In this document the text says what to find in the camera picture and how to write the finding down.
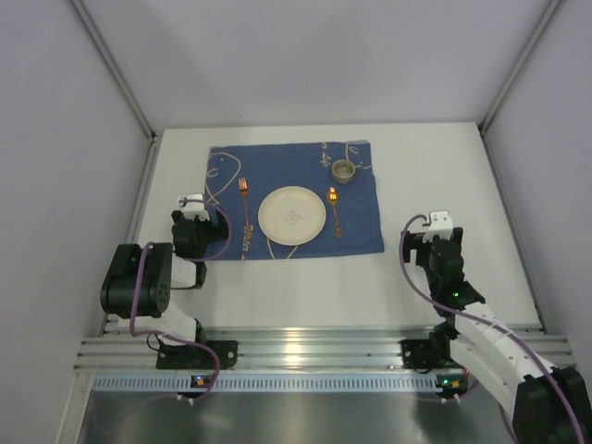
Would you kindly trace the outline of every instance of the fork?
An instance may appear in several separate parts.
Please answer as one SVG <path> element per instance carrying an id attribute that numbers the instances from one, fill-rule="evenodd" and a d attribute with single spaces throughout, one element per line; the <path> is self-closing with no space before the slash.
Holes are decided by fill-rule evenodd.
<path id="1" fill-rule="evenodd" d="M 239 178 L 239 191 L 240 195 L 242 196 L 242 201 L 244 202 L 244 216 L 247 222 L 247 241 L 250 241 L 253 233 L 251 231 L 251 224 L 249 223 L 249 210 L 247 208 L 247 195 L 249 194 L 249 186 L 247 185 L 246 178 Z"/>

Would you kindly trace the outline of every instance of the black bracket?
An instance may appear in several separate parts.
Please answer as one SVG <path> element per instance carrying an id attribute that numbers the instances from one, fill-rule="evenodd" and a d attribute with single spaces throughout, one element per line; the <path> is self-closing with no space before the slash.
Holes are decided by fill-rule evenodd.
<path id="1" fill-rule="evenodd" d="M 101 287 L 101 306 L 107 314 L 129 319 L 142 248 L 135 243 L 118 245 Z M 170 298 L 173 245 L 155 243 L 146 257 L 137 316 L 160 317 Z"/>
<path id="2" fill-rule="evenodd" d="M 198 216 L 193 220 L 186 219 L 179 210 L 173 211 L 171 217 L 174 223 L 171 229 L 173 244 L 178 257 L 201 259 L 210 243 L 228 239 L 228 223 L 218 211 L 216 211 L 217 226 L 211 220 L 200 220 Z"/>
<path id="3" fill-rule="evenodd" d="M 551 376 L 572 406 L 585 441 L 590 442 L 592 410 L 584 379 L 572 367 L 553 368 Z M 512 425 L 521 443 L 577 442 L 567 412 L 544 376 L 527 376 L 518 386 Z"/>
<path id="4" fill-rule="evenodd" d="M 214 350 L 220 359 L 220 370 L 232 368 L 239 357 L 236 340 L 208 340 L 204 345 Z M 192 345 L 160 343 L 156 368 L 159 370 L 213 370 L 214 358 L 205 350 Z"/>

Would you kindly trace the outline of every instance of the metal frame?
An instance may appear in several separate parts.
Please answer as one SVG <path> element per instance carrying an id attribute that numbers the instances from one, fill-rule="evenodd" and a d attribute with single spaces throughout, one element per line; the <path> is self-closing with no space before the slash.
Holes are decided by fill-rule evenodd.
<path id="1" fill-rule="evenodd" d="M 142 131 L 150 141 L 135 203 L 123 235 L 123 241 L 135 241 L 154 173 L 160 140 L 156 137 L 153 126 L 142 111 L 84 2 L 82 0 L 68 0 L 68 3 L 99 53 L 114 83 L 121 91 L 124 100 L 128 103 Z M 539 294 L 537 283 L 532 273 L 532 266 L 530 266 L 525 254 L 522 237 L 516 228 L 517 225 L 507 192 L 500 180 L 495 155 L 492 153 L 487 141 L 487 131 L 564 3 L 564 0 L 550 0 L 548 2 L 520 56 L 489 108 L 484 121 L 479 125 L 492 173 L 498 185 L 504 210 L 510 222 L 512 235 L 535 303 L 537 303 L 537 295 Z M 541 310 L 541 307 L 537 306 L 537 308 L 541 315 L 541 321 L 544 322 L 547 315 Z M 401 365 L 399 340 L 409 337 L 424 337 L 426 332 L 427 330 L 424 328 L 405 331 L 385 328 L 270 328 L 259 330 L 212 330 L 211 335 L 240 341 L 240 350 L 243 354 L 240 357 L 242 368 L 238 367 L 233 370 L 235 374 L 241 372 L 249 374 L 253 371 L 263 372 L 264 374 L 274 372 L 290 373 L 314 369 L 316 371 L 338 371 L 360 375 L 388 371 L 391 374 L 403 375 L 409 371 L 403 369 Z M 152 354 L 147 353 L 143 340 L 118 336 L 119 333 L 122 332 L 116 328 L 113 329 L 113 319 L 105 316 L 99 331 L 99 338 L 87 338 L 82 342 L 68 394 L 68 404 L 62 417 L 55 440 L 56 443 L 69 444 L 77 442 L 97 371 L 109 373 L 125 367 L 126 371 L 141 372 L 145 375 L 154 374 L 155 355 L 153 352 Z M 540 330 L 528 331 L 522 329 L 518 330 L 518 333 L 521 338 L 525 339 L 537 352 L 550 361 L 559 365 L 575 364 L 565 337 L 545 335 Z M 121 355 L 117 354 L 117 352 L 125 352 L 126 354 Z M 158 375 L 163 375 L 162 371 L 159 370 Z"/>
<path id="2" fill-rule="evenodd" d="M 142 108 L 140 107 L 140 104 L 138 103 L 136 96 L 134 95 L 133 91 L 130 88 L 130 85 L 128 84 L 128 81 L 123 75 L 123 72 L 119 67 L 119 64 L 113 57 L 111 50 L 105 43 L 103 35 L 101 35 L 101 32 L 99 32 L 99 29 L 94 23 L 93 17 L 91 16 L 91 13 L 89 12 L 88 8 L 86 7 L 86 5 L 84 5 L 84 2 L 82 0 L 68 0 L 68 3 L 72 8 L 72 11 L 76 15 L 76 18 L 84 27 L 84 30 L 91 39 L 94 48 L 97 50 L 99 56 L 103 60 L 105 68 L 107 69 L 107 71 L 109 71 L 109 74 L 111 74 L 113 82 L 116 84 L 116 86 L 123 94 L 123 98 L 127 102 L 129 109 L 138 121 L 138 125 L 140 125 L 142 131 L 144 132 L 147 138 L 153 139 L 156 135 L 153 126 L 150 124 L 148 118 L 146 118 L 146 115 L 142 111 Z"/>
<path id="3" fill-rule="evenodd" d="M 101 338 L 82 341 L 74 372 L 77 374 L 153 373 L 156 352 L 146 347 L 145 338 L 133 338 L 121 328 L 115 315 L 108 317 Z M 239 359 L 228 373 L 350 373 L 412 374 L 403 367 L 401 341 L 426 339 L 428 327 L 404 330 L 386 327 L 290 327 L 290 328 L 208 328 L 209 339 L 234 339 L 239 343 Z M 567 339 L 550 336 L 540 329 L 517 327 L 517 334 L 535 352 L 556 365 L 573 365 Z M 461 370 L 443 369 L 446 375 Z M 194 374 L 195 371 L 174 371 Z"/>
<path id="4" fill-rule="evenodd" d="M 508 97 L 512 93 L 513 87 L 520 78 L 520 75 L 524 72 L 528 61 L 531 59 L 533 53 L 537 49 L 541 42 L 541 39 L 549 29 L 550 24 L 559 15 L 561 7 L 565 4 L 565 0 L 549 0 L 545 9 L 543 10 L 535 28 L 531 31 L 523 50 L 514 62 L 510 73 L 503 82 L 501 89 L 499 90 L 493 104 L 489 107 L 483 123 L 479 125 L 481 134 L 487 134 L 487 130 L 495 120 L 496 116 L 500 112 L 503 105 L 508 100 Z"/>
<path id="5" fill-rule="evenodd" d="M 556 332 L 556 328 L 553 326 L 552 322 L 552 313 L 549 311 L 548 307 L 546 307 L 544 301 L 540 297 L 540 285 L 537 282 L 536 273 L 534 271 L 532 263 L 528 258 L 524 242 L 524 236 L 518 229 L 516 216 L 513 212 L 512 204 L 510 202 L 509 193 L 507 192 L 506 187 L 501 179 L 500 167 L 495 156 L 495 150 L 492 150 L 491 148 L 491 143 L 487 136 L 487 132 L 491 128 L 491 125 L 495 121 L 498 114 L 500 113 L 501 108 L 504 106 L 504 104 L 507 102 L 508 98 L 512 94 L 512 91 L 515 88 L 518 80 L 520 79 L 521 74 L 528 66 L 528 62 L 530 61 L 534 52 L 542 42 L 542 39 L 549 30 L 550 25 L 561 13 L 561 9 L 565 5 L 565 3 L 565 0 L 548 1 L 538 22 L 536 23 L 536 26 L 531 32 L 530 37 L 526 41 L 523 50 L 521 51 L 516 62 L 514 63 L 513 68 L 510 70 L 510 73 L 506 77 L 506 80 L 501 86 L 496 98 L 489 107 L 485 119 L 479 125 L 481 140 L 483 141 L 483 146 L 485 147 L 487 160 L 489 161 L 491 173 L 493 175 L 493 179 L 496 182 L 499 197 L 501 198 L 501 203 L 503 205 L 506 218 L 508 219 L 510 225 L 512 237 L 514 243 L 516 244 L 516 249 L 518 251 L 518 256 L 522 264 L 524 275 L 526 276 L 528 288 L 530 289 L 530 292 L 533 296 L 533 301 L 535 303 L 535 307 L 538 312 L 538 317 L 540 319 L 541 325 L 543 326 L 543 328 L 545 328 L 545 331 L 548 331 L 549 333 Z"/>

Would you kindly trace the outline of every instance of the gold spoon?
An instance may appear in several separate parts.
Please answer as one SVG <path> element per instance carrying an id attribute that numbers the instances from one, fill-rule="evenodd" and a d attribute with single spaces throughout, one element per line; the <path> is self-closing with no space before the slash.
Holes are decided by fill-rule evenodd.
<path id="1" fill-rule="evenodd" d="M 327 191 L 327 201 L 333 207 L 333 215 L 335 216 L 335 237 L 341 237 L 341 225 L 339 224 L 339 218 L 337 217 L 337 202 L 339 200 L 339 195 L 335 188 L 331 187 Z"/>

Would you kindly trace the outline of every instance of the purple cable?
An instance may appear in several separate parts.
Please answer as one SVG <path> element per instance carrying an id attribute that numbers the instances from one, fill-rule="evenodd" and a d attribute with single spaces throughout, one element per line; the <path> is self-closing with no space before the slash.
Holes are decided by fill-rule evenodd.
<path id="1" fill-rule="evenodd" d="M 222 210 L 221 208 L 218 208 L 217 206 L 212 205 L 211 203 L 208 203 L 206 201 L 202 201 L 199 199 L 184 199 L 182 202 L 184 202 L 185 204 L 188 202 L 204 204 L 205 206 L 208 206 L 210 208 L 214 208 L 217 212 L 219 212 L 226 219 L 226 222 L 228 224 L 228 238 L 227 238 L 226 243 L 224 244 L 224 247 L 222 247 L 222 249 L 218 253 L 213 254 L 212 256 L 208 256 L 208 257 L 204 257 L 204 258 L 196 258 L 196 259 L 185 259 L 185 260 L 196 263 L 196 262 L 212 261 L 214 259 L 217 259 L 218 257 L 220 257 L 222 254 L 224 254 L 226 252 L 226 250 L 228 249 L 228 247 L 230 245 L 230 241 L 232 240 L 232 222 L 230 221 L 230 217 L 228 217 L 228 215 L 224 212 L 224 210 Z M 212 380 L 211 380 L 210 384 L 208 385 L 208 388 L 206 389 L 205 392 L 202 393 L 202 395 L 199 398 L 196 398 L 194 400 L 194 402 L 203 401 L 205 398 L 210 396 L 210 394 L 212 393 L 212 388 L 214 387 L 214 385 L 218 379 L 218 375 L 220 374 L 221 363 L 220 363 L 220 358 L 218 358 L 218 355 L 216 354 L 216 352 L 214 350 L 212 350 L 210 347 L 208 347 L 207 345 L 200 344 L 199 342 L 193 342 L 190 340 L 176 338 L 176 337 L 168 335 L 167 333 L 160 331 L 160 330 L 136 331 L 136 316 L 138 313 L 138 304 L 140 303 L 140 293 L 142 291 L 144 268 L 146 267 L 146 258 L 148 257 L 148 252 L 150 252 L 150 249 L 152 248 L 153 245 L 154 245 L 153 242 L 148 242 L 144 246 L 144 248 L 142 249 L 142 255 L 140 256 L 140 262 L 138 264 L 138 275 L 136 276 L 136 286 L 133 291 L 133 299 L 132 299 L 132 303 L 131 303 L 131 313 L 129 314 L 129 333 L 133 337 L 138 337 L 141 335 L 148 335 L 151 333 L 153 333 L 155 335 L 162 335 L 164 338 L 174 340 L 175 342 L 179 342 L 181 344 L 191 345 L 193 347 L 197 347 L 198 349 L 202 349 L 202 350 L 208 352 L 214 358 L 214 362 L 216 364 L 215 364 L 215 368 L 214 368 L 214 373 L 212 374 Z M 120 418 L 117 419 L 115 426 L 117 426 L 121 421 L 124 421 L 126 418 L 128 418 L 129 416 L 131 416 L 135 412 L 141 410 L 143 407 L 145 407 L 147 404 L 151 403 L 152 401 L 161 400 L 163 398 L 176 398 L 176 396 L 177 395 L 174 395 L 171 393 L 153 396 L 152 398 L 147 399 L 146 401 L 144 401 L 144 402 L 140 403 L 139 405 L 135 406 L 134 408 L 130 409 L 128 412 L 124 413 Z M 96 418 L 94 417 L 94 415 L 92 416 L 92 425 L 95 430 L 98 430 L 98 426 L 96 424 Z M 106 432 L 103 431 L 103 432 L 100 432 L 97 434 L 101 435 L 101 436 L 106 435 L 106 434 L 110 433 L 115 428 L 115 426 L 108 428 L 106 430 Z"/>
<path id="2" fill-rule="evenodd" d="M 407 231 L 409 231 L 409 227 L 413 224 L 413 222 L 415 222 L 416 220 L 423 220 L 424 222 L 427 221 L 427 217 L 425 215 L 416 215 L 413 216 L 409 222 L 407 222 L 407 224 L 405 225 L 405 227 L 403 228 L 403 231 L 401 232 L 401 238 L 399 240 L 399 262 L 401 264 L 401 271 L 403 272 L 403 275 L 405 276 L 405 280 L 407 280 L 407 283 L 409 283 L 409 285 L 411 286 L 411 288 L 419 295 L 421 296 L 422 299 L 424 299 L 425 301 L 431 303 L 432 305 L 434 305 L 435 307 L 439 308 L 440 310 L 443 310 L 445 312 L 451 313 L 453 315 L 457 315 L 460 317 L 464 317 L 466 319 L 470 319 L 474 322 L 479 322 L 481 324 L 485 324 L 486 326 L 492 327 L 495 330 L 498 330 L 498 332 L 508 336 L 508 338 L 510 338 L 511 340 L 513 340 L 516 344 L 518 344 L 518 346 L 524 350 L 524 352 L 530 357 L 530 359 L 532 359 L 532 361 L 535 363 L 535 365 L 539 368 L 539 370 L 543 373 L 543 375 L 545 376 L 545 378 L 547 379 L 547 381 L 550 383 L 550 385 L 553 387 L 553 390 L 555 390 L 555 392 L 557 393 L 557 396 L 559 397 L 561 404 L 563 404 L 563 407 L 565 408 L 565 412 L 567 412 L 567 415 L 570 417 L 570 421 L 572 422 L 572 426 L 573 426 L 573 430 L 575 431 L 575 435 L 577 436 L 577 440 L 579 444 L 586 444 L 585 440 L 584 440 L 584 434 L 582 433 L 582 428 L 580 427 L 580 424 L 577 420 L 577 417 L 575 416 L 575 412 L 574 409 L 572 408 L 572 406 L 570 405 L 570 402 L 567 400 L 567 398 L 565 397 L 565 394 L 561 391 L 559 385 L 557 384 L 557 381 L 555 381 L 555 379 L 553 379 L 553 376 L 551 376 L 551 374 L 549 373 L 549 371 L 547 370 L 547 368 L 545 367 L 545 365 L 543 365 L 543 363 L 541 363 L 540 359 L 538 359 L 538 356 L 536 353 L 534 353 L 532 350 L 530 350 L 530 347 L 528 347 L 528 345 L 526 345 L 526 343 L 521 340 L 520 338 L 518 338 L 511 330 L 507 330 L 504 327 L 501 327 L 497 324 L 493 324 L 490 321 L 487 321 L 486 319 L 483 319 L 481 317 L 477 317 L 477 316 L 473 316 L 472 314 L 468 314 L 465 312 L 461 312 L 459 310 L 454 310 L 452 308 L 449 308 L 448 306 L 433 301 L 432 298 L 430 298 L 428 295 L 426 295 L 425 293 L 423 293 L 419 287 L 417 287 L 414 282 L 412 281 L 411 277 L 409 276 L 409 272 L 407 271 L 407 267 L 405 266 L 405 260 L 404 260 L 404 256 L 403 256 L 403 239 L 405 238 L 405 233 Z"/>
<path id="3" fill-rule="evenodd" d="M 503 423 L 504 427 L 506 427 L 506 431 L 508 432 L 508 435 L 510 435 L 512 442 L 514 444 L 520 444 L 518 442 L 518 438 L 516 437 L 516 434 L 514 433 L 512 426 L 510 425 L 510 420 L 508 419 L 508 416 L 506 416 L 506 413 L 503 411 L 503 407 L 501 407 L 501 404 L 498 404 L 498 406 L 499 414 L 501 415 L 501 422 Z"/>
<path id="4" fill-rule="evenodd" d="M 212 357 L 214 358 L 214 361 L 216 363 L 215 368 L 214 368 L 214 374 L 212 375 L 212 381 L 210 382 L 207 390 L 202 394 L 202 396 L 200 396 L 199 398 L 196 399 L 196 401 L 202 401 L 205 398 L 207 398 L 210 395 L 210 393 L 212 392 L 212 388 L 214 387 L 214 384 L 216 383 L 216 380 L 218 379 L 218 374 L 220 373 L 220 359 L 218 358 L 218 355 L 216 354 L 216 352 L 213 351 L 211 348 L 209 348 L 207 345 L 203 345 L 203 344 L 200 344 L 199 342 L 193 342 L 193 341 L 185 340 L 185 339 L 181 339 L 181 338 L 175 338 L 172 335 L 168 335 L 164 331 L 160 331 L 160 330 L 136 331 L 136 314 L 138 313 L 138 304 L 140 302 L 140 292 L 142 290 L 142 280 L 143 280 L 143 275 L 144 275 L 144 268 L 146 267 L 146 258 L 148 257 L 148 252 L 150 252 L 150 249 L 152 248 L 153 245 L 154 245 L 153 242 L 148 242 L 144 246 L 144 248 L 142 249 L 142 255 L 140 256 L 140 263 L 138 264 L 138 276 L 136 277 L 136 288 L 133 291 L 133 301 L 131 303 L 131 313 L 129 314 L 129 333 L 133 337 L 137 337 L 140 335 L 149 335 L 150 333 L 153 333 L 155 335 L 162 335 L 164 338 L 174 340 L 175 342 L 179 342 L 181 344 L 197 347 L 198 349 L 202 349 L 202 350 L 208 352 L 210 355 L 212 355 Z"/>

